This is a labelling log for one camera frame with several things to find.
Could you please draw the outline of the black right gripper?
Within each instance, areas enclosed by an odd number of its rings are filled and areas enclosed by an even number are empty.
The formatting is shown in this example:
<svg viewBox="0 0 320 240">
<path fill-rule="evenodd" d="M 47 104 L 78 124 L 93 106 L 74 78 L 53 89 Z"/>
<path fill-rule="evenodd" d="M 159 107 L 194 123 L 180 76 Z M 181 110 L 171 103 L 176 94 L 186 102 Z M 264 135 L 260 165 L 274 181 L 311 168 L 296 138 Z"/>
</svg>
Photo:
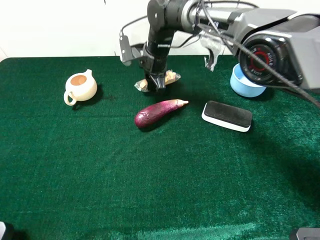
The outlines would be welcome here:
<svg viewBox="0 0 320 240">
<path fill-rule="evenodd" d="M 140 67 L 144 70 L 147 91 L 163 94 L 166 90 L 167 59 L 170 44 L 143 44 Z"/>
</svg>

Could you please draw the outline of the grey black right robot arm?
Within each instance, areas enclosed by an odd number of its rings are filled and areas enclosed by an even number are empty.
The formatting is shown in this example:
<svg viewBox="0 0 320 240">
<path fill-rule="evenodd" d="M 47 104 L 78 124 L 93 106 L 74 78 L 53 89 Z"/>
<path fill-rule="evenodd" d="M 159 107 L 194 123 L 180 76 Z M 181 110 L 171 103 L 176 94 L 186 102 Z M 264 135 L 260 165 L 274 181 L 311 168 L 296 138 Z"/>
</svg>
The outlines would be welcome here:
<svg viewBox="0 0 320 240">
<path fill-rule="evenodd" d="M 152 90 L 165 89 L 167 58 L 177 31 L 219 34 L 254 83 L 285 88 L 270 70 L 294 85 L 320 88 L 320 16 L 272 8 L 207 7 L 203 0 L 151 0 L 142 66 Z"/>
</svg>

